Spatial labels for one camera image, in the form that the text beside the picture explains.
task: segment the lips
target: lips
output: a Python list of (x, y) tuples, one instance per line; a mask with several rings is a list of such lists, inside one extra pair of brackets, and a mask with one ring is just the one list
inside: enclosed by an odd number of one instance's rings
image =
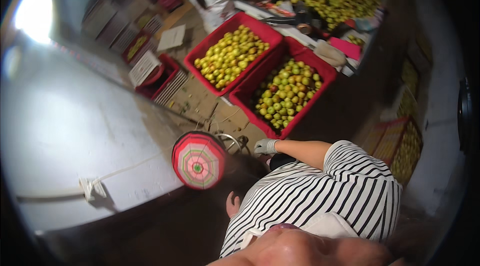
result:
[(298, 228), (298, 227), (296, 227), (296, 226), (294, 226), (293, 224), (290, 224), (290, 223), (280, 223), (280, 224), (274, 225), (273, 227), (269, 228), (266, 232), (271, 232), (271, 231), (278, 230), (278, 229), (281, 229), (281, 228), (300, 229), (300, 228)]

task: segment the black and white striped shirt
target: black and white striped shirt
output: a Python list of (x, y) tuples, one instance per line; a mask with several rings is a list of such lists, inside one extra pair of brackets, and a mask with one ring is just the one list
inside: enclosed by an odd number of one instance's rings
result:
[(323, 171), (301, 162), (286, 164), (259, 180), (228, 225), (220, 258), (240, 250), (251, 228), (279, 223), (302, 228), (318, 213), (336, 212), (361, 237), (383, 241), (392, 233), (402, 186), (387, 165), (349, 141), (334, 143)]

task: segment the hand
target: hand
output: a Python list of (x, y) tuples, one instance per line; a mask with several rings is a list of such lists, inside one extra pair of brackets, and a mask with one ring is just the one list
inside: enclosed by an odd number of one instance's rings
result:
[(227, 199), (226, 212), (230, 218), (237, 215), (240, 209), (240, 197), (236, 196), (232, 203), (232, 196), (233, 196), (233, 191), (231, 191), (230, 194), (228, 194), (228, 197), (226, 198)]
[(264, 155), (271, 155), (277, 154), (278, 151), (275, 149), (275, 143), (280, 140), (274, 139), (261, 139), (257, 143), (255, 143), (255, 153), (256, 154), (264, 154)]

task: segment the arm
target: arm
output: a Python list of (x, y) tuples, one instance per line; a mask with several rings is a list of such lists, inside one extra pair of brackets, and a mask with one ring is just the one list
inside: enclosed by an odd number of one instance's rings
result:
[(324, 169), (323, 161), (330, 146), (332, 144), (322, 141), (280, 140), (275, 142), (275, 149), (279, 153), (290, 155), (320, 170)]

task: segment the white sheet of paper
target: white sheet of paper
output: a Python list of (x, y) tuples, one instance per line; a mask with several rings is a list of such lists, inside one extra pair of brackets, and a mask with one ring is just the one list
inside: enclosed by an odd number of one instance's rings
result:
[(183, 37), (185, 36), (186, 25), (180, 25), (162, 33), (157, 51), (166, 50), (169, 48), (177, 47), (183, 44)]

